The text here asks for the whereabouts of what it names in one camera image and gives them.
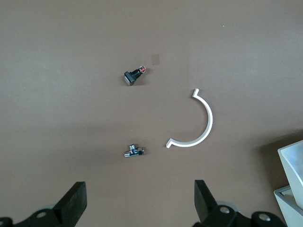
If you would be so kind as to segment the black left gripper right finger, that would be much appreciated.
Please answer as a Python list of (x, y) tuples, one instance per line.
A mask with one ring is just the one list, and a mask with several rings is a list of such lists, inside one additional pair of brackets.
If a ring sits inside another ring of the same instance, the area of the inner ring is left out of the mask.
[(284, 227), (275, 214), (254, 212), (250, 218), (228, 205), (219, 205), (204, 180), (195, 180), (195, 208), (200, 219), (195, 227)]

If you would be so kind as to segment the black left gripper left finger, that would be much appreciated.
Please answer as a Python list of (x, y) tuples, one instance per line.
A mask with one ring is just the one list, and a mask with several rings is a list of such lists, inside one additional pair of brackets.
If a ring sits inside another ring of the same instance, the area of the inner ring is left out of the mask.
[(51, 209), (34, 212), (19, 223), (1, 217), (2, 227), (74, 227), (87, 207), (85, 182), (76, 182)]

